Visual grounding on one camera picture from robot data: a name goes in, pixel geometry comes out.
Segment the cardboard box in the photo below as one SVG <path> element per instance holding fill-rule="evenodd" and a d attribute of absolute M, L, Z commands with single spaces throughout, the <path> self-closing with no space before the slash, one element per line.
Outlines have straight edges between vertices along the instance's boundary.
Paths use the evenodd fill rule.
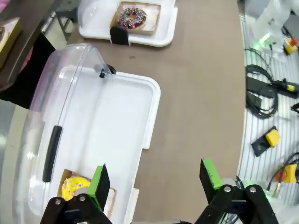
<path fill-rule="evenodd" d="M 60 184 L 59 184 L 59 188 L 58 188 L 58 192 L 57 192 L 57 196 L 58 197 L 62 197 L 61 195 L 61 187 L 65 181 L 65 179 L 67 178 L 70 178 L 72 176 L 81 176 L 83 178 L 85 178 L 86 180 L 88 181 L 91 181 L 91 179 L 89 178 L 86 178 L 78 173 L 75 173 L 75 172 L 72 172 L 68 169 L 64 169 L 62 175 L 61 175 L 61 179 L 60 179 Z M 113 210 L 113 206 L 114 206 L 114 202 L 115 202 L 115 195 L 116 195 L 116 190 L 110 188 L 109 189 L 109 194 L 108 194 L 108 198 L 107 198 L 107 201 L 106 201 L 106 205 L 105 205 L 105 208 L 104 208 L 104 214 L 110 218 L 111 216 L 111 213 L 112 213 L 112 210 Z"/>
<path fill-rule="evenodd" d="M 6 58 L 21 33 L 20 18 L 14 18 L 0 23 L 2 34 L 0 35 L 0 68 L 3 67 Z"/>
<path fill-rule="evenodd" d="M 124 9 L 132 8 L 132 7 L 140 8 L 143 11 L 145 11 L 147 18 L 144 26 L 142 26 L 141 28 L 128 29 L 128 32 L 135 33 L 135 34 L 153 35 L 157 29 L 159 18 L 160 18 L 161 5 L 159 4 L 121 1 L 120 5 L 117 8 L 117 11 L 113 16 L 113 19 L 110 24 L 110 28 L 117 26 L 118 15 L 122 13 Z"/>

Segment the sprinkled donut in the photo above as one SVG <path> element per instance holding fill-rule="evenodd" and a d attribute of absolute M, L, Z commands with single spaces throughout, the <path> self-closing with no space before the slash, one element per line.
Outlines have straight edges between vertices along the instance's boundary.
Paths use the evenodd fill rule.
<path fill-rule="evenodd" d="M 146 13 L 142 9 L 126 8 L 119 14 L 117 24 L 125 29 L 135 29 L 144 24 L 145 21 Z"/>

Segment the white tray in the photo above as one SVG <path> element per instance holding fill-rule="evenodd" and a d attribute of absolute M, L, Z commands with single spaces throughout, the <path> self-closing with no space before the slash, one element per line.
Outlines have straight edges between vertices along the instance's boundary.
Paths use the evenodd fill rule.
<path fill-rule="evenodd" d="M 130 43 L 164 47 L 172 42 L 178 8 L 174 0 L 146 0 L 161 4 L 160 19 L 153 35 L 129 34 Z M 81 3 L 78 10 L 79 33 L 86 38 L 110 40 L 110 23 L 117 8 L 116 1 L 97 0 Z"/>

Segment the brown table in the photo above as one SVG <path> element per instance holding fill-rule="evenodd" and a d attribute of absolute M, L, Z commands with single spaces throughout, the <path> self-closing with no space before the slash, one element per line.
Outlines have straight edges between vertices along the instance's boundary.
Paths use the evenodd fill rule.
<path fill-rule="evenodd" d="M 135 187 L 134 220 L 194 222 L 207 205 L 199 181 L 202 157 L 221 177 L 235 178 L 245 109 L 242 33 L 236 0 L 177 0 L 171 45 L 151 48 L 89 40 L 116 70 L 155 79 L 161 100 Z"/>
<path fill-rule="evenodd" d="M 0 14 L 0 22 L 20 17 L 22 25 L 22 32 L 0 70 L 0 89 L 14 83 L 46 19 L 60 2 L 61 0 L 11 0 Z"/>

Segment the black cable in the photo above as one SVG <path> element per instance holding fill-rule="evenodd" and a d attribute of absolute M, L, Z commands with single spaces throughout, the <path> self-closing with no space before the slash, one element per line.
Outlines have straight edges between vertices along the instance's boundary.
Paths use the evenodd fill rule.
<path fill-rule="evenodd" d="M 246 70 L 246 75 L 248 75 L 248 73 L 264 75 L 269 80 L 269 82 L 270 82 L 269 85 L 271 85 L 271 83 L 273 83 L 273 81 L 274 81 L 272 76 L 265 69 L 263 69 L 262 67 L 260 67 L 258 65 L 255 65 L 255 64 L 247 65 L 245 67 L 245 70 Z M 278 110 L 277 90 L 275 88 L 273 88 L 272 93 L 273 93 L 273 104 L 269 109 L 262 109 L 262 108 L 256 107 L 254 102 L 248 96 L 246 96 L 246 107 L 252 112 L 253 115 L 257 116 L 258 118 L 267 119 L 267 118 L 272 117 Z"/>
<path fill-rule="evenodd" d="M 270 49 L 271 49 L 271 56 L 270 56 L 270 60 L 269 62 L 266 62 L 266 60 L 263 58 L 263 56 L 261 56 L 260 53 L 258 53 L 256 50 L 254 49 L 244 49 L 245 51 L 249 51 L 249 52 L 253 52 L 255 53 L 257 56 L 259 56 L 259 58 L 265 63 L 266 65 L 266 70 L 269 70 L 270 71 L 270 76 L 272 77 L 272 70 L 271 70 L 271 67 L 270 67 L 270 63 L 271 63 L 271 59 L 272 59 L 272 56 L 273 56 L 273 48 L 271 45 L 269 45 Z"/>
<path fill-rule="evenodd" d="M 223 214 L 223 216 L 222 216 L 222 218 L 221 218 L 221 220 L 220 220 L 220 222 L 219 222 L 220 224 L 223 223 L 223 221 L 224 221 L 226 215 L 227 215 L 227 213 L 224 213 L 224 214 Z"/>
<path fill-rule="evenodd" d="M 299 159 L 295 159 L 294 161 L 290 162 L 289 165 L 291 165 L 291 164 L 298 164 L 298 162 L 299 162 Z"/>
<path fill-rule="evenodd" d="M 241 186 L 242 190 L 245 190 L 244 184 L 241 181 L 241 179 L 239 178 L 239 176 L 237 175 L 235 178 L 236 178 L 236 183 L 238 183 Z"/>
<path fill-rule="evenodd" d="M 283 33 L 285 36 L 288 36 L 288 37 L 290 37 L 290 38 L 293 39 L 292 34 L 291 34 L 291 33 L 289 32 L 289 30 L 285 27 L 285 25 L 281 28 L 281 31 L 282 31 L 282 33 Z"/>
<path fill-rule="evenodd" d="M 229 224 L 235 224 L 235 223 L 238 221 L 238 219 L 239 219 L 239 216 L 236 215 L 236 216 L 235 216 L 235 219 L 232 220 Z"/>
<path fill-rule="evenodd" d="M 270 190 L 270 188 L 271 188 L 271 184 L 272 184 L 272 182 L 273 182 L 275 176 L 276 176 L 279 172 L 283 172 L 283 171 L 285 170 L 285 167 L 286 167 L 287 165 L 292 164 L 292 163 L 290 163 L 290 160 L 291 160 L 294 156 L 296 156 L 296 155 L 299 155 L 299 152 L 293 153 L 293 154 L 287 159 L 287 161 L 283 164 L 283 166 L 275 172 L 275 174 L 273 175 L 273 177 L 271 178 L 271 180 L 270 180 L 270 182 L 269 182 L 269 184 L 268 184 L 268 186 L 267 186 L 267 189 L 266 189 L 267 191 Z M 282 181 L 282 176 L 283 176 L 283 175 L 281 174 L 281 175 L 280 175 L 280 178 L 279 178 L 279 183 L 281 183 L 281 181 Z"/>

